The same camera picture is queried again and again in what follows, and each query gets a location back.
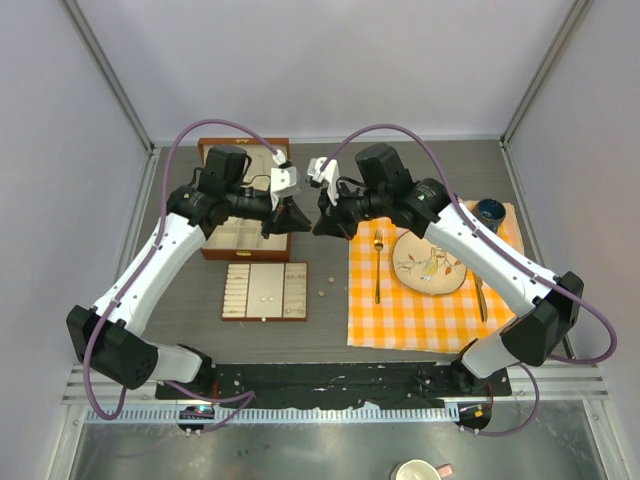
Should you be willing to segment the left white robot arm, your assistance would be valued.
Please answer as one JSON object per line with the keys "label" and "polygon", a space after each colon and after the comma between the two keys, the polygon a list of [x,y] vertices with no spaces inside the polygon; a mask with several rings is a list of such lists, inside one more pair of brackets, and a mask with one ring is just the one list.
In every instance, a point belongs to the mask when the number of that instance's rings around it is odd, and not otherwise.
{"label": "left white robot arm", "polygon": [[74,306],[66,325],[79,361],[128,390],[148,380],[177,381],[190,398],[205,397],[213,385],[204,354],[184,346],[163,346],[142,339],[158,300],[186,261],[229,218],[256,220],[263,237],[307,232],[310,221],[293,197],[298,171],[275,150],[269,188],[257,190],[245,180],[249,154],[218,145],[190,183],[171,192],[166,212],[124,274],[88,308]]}

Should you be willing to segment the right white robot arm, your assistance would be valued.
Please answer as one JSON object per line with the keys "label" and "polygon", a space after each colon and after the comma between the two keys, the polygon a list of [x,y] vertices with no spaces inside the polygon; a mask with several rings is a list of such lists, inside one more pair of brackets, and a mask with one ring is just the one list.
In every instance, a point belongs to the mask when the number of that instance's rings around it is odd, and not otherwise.
{"label": "right white robot arm", "polygon": [[573,272],[555,274],[520,254],[480,223],[469,209],[450,199],[433,178],[412,179],[397,151],[374,144],[358,153],[364,181],[360,192],[339,188],[335,160],[310,161],[307,175],[320,189],[316,236],[353,239],[360,223],[386,217],[453,255],[508,305],[514,317],[489,336],[468,344],[456,357],[451,380],[472,395],[488,377],[517,362],[540,366],[574,326],[583,281]]}

